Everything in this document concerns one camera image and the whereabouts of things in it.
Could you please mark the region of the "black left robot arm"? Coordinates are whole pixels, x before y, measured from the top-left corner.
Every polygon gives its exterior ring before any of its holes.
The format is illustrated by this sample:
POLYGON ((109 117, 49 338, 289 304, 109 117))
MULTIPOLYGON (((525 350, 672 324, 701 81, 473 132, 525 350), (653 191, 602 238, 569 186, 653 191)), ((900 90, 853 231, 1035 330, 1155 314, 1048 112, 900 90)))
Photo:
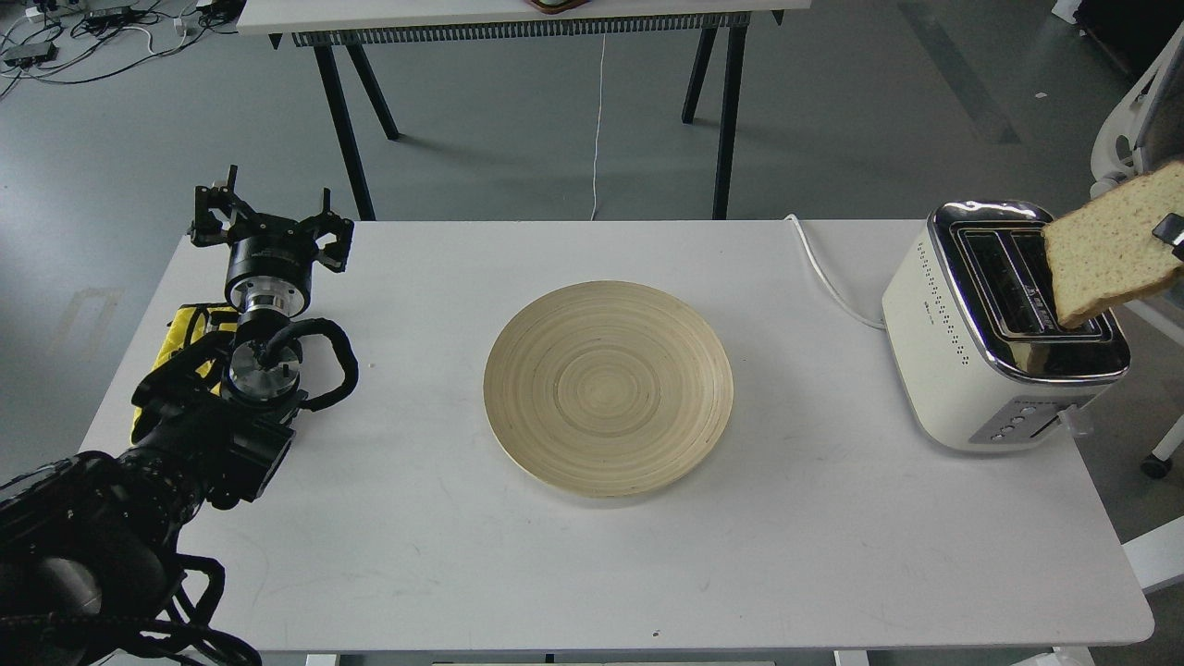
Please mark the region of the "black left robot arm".
POLYGON ((180 531, 202 506, 262 497, 297 414, 358 388, 345 329, 305 316, 314 265, 346 269, 354 224, 329 191, 304 219, 260 214, 236 177, 195 188, 189 226, 191 244, 229 246, 225 299, 194 306, 180 346, 131 392, 127 450, 78 452, 4 484, 5 665, 94 665, 116 652, 262 661, 212 627, 225 569, 180 552, 180 531))

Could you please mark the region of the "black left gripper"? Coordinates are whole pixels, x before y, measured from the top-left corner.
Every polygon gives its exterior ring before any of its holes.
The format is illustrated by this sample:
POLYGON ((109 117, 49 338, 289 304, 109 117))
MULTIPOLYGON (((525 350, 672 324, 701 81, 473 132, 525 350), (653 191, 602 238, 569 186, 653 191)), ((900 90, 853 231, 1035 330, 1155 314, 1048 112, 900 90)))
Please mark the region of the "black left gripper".
POLYGON ((229 245, 225 295, 255 278, 279 278, 302 297, 313 294, 313 263, 332 273, 347 270, 354 220, 337 214, 332 190, 323 188, 317 214, 292 220, 283 216, 253 216, 253 209, 236 193, 238 166, 229 165, 224 180, 194 188, 194 214, 189 242, 194 246, 229 245))

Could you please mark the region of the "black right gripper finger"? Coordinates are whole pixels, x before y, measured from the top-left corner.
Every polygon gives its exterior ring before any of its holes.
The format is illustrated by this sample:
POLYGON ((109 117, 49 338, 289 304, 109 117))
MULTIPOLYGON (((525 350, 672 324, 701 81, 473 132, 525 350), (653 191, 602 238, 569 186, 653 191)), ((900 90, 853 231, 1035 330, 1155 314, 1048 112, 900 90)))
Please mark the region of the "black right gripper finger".
POLYGON ((1180 214, 1166 214, 1153 228, 1152 236, 1171 248, 1172 256, 1184 261, 1184 220, 1180 214))

